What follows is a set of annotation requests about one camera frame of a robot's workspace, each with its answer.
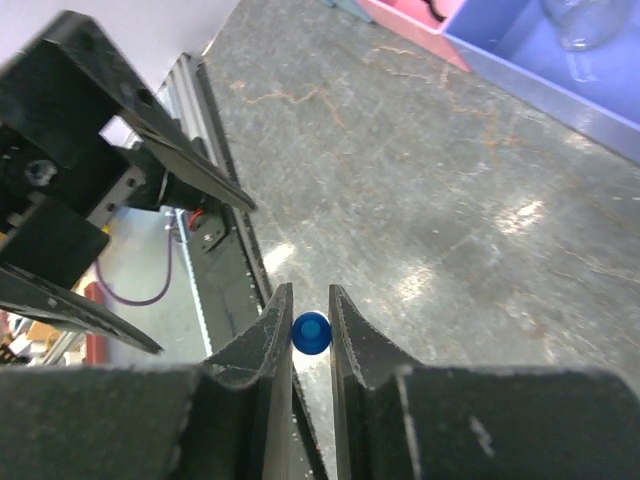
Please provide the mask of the small glass beaker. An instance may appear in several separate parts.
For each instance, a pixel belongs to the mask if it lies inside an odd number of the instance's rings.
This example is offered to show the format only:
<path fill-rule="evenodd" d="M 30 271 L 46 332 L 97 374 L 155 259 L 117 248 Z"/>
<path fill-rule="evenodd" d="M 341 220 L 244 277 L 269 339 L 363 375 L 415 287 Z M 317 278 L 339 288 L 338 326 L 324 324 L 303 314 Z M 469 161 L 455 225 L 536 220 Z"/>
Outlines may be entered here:
<path fill-rule="evenodd" d="M 624 28 L 633 1 L 542 0 L 560 46 L 567 51 L 587 51 L 611 41 Z"/>

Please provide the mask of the large purple bin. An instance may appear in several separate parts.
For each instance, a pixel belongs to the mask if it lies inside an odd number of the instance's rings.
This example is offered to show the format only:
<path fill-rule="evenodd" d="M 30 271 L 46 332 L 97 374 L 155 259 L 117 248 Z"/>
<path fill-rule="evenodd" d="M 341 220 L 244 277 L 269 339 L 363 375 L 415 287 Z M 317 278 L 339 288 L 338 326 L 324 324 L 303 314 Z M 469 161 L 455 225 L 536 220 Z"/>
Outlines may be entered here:
<path fill-rule="evenodd" d="M 472 72 L 619 155 L 639 160 L 639 4 L 607 43 L 565 50 L 539 1 L 465 1 L 445 37 Z"/>

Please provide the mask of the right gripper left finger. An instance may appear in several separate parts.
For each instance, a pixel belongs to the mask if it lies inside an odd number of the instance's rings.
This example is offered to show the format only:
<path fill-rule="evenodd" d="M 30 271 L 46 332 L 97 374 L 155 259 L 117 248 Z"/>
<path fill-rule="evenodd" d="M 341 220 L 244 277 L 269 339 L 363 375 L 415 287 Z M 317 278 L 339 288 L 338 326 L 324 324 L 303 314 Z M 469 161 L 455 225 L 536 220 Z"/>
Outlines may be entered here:
<path fill-rule="evenodd" d="M 293 290 L 200 364 L 7 367 L 5 479 L 285 479 Z"/>

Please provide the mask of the blue cap test tube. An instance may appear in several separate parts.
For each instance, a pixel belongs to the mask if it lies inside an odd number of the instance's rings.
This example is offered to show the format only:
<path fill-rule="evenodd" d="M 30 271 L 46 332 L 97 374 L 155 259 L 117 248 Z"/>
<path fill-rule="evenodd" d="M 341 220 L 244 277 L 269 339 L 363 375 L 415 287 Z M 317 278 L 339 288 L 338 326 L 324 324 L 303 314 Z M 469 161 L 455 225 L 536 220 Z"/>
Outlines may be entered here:
<path fill-rule="evenodd" d="M 301 353 L 311 356 L 319 355 L 331 343 L 331 324 L 322 312 L 301 313 L 293 322 L 291 338 L 295 348 Z"/>

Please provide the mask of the black wire spring clamp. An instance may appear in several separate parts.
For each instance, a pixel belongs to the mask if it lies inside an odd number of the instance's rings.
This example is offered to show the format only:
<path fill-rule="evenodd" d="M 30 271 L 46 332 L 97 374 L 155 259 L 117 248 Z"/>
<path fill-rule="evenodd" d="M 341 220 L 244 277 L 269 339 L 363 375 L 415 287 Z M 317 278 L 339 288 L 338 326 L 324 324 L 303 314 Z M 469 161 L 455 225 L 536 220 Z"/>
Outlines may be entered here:
<path fill-rule="evenodd" d="M 434 0 L 423 0 L 424 4 L 426 5 L 427 9 L 430 12 L 430 15 L 438 22 L 442 23 L 444 21 L 447 20 L 447 16 L 443 15 L 438 6 L 436 5 L 436 2 Z"/>

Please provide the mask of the pink bin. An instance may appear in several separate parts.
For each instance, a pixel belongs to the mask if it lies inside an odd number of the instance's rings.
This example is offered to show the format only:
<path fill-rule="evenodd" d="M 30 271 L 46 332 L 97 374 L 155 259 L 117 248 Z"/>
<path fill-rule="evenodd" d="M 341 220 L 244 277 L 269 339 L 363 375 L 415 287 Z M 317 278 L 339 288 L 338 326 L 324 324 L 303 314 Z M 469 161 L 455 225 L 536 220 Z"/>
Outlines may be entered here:
<path fill-rule="evenodd" d="M 448 17 L 453 16 L 462 1 L 435 1 L 447 20 L 440 23 L 431 15 L 423 1 L 363 0 L 357 3 L 371 16 L 373 21 L 413 42 L 431 54 L 470 73 L 471 69 L 444 36 Z"/>

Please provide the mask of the light blue bin right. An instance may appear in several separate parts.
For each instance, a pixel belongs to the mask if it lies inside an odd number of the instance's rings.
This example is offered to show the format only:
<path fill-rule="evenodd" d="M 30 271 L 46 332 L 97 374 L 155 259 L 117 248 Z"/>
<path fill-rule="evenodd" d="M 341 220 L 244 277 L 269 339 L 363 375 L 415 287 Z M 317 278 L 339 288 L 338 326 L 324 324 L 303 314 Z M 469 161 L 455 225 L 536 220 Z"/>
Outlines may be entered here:
<path fill-rule="evenodd" d="M 366 23 L 372 23 L 373 19 L 355 0 L 322 0 L 322 3 L 331 8 L 339 8 L 359 18 Z"/>

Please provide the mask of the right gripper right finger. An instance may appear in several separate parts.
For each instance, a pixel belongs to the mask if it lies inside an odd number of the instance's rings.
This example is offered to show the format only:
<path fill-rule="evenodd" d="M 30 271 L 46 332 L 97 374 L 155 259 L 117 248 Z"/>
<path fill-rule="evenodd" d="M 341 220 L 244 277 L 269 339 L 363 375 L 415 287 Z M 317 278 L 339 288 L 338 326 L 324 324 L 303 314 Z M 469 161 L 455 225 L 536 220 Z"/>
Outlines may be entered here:
<path fill-rule="evenodd" d="M 599 368 L 425 365 L 329 289 L 342 479 L 635 479 L 639 399 Z"/>

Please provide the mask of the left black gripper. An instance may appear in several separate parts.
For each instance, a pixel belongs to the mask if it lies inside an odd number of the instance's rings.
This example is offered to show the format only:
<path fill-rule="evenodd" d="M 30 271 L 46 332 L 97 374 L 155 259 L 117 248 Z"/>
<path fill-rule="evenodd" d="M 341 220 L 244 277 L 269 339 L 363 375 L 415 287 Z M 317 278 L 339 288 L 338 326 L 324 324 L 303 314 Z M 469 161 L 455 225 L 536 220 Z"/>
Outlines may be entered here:
<path fill-rule="evenodd" d="M 136 133 L 136 145 L 103 137 L 114 118 Z M 65 289 L 106 247 L 103 225 L 127 196 L 127 207 L 147 211 L 256 209 L 98 23 L 64 10 L 1 69 L 1 309 L 159 354 L 144 332 Z"/>

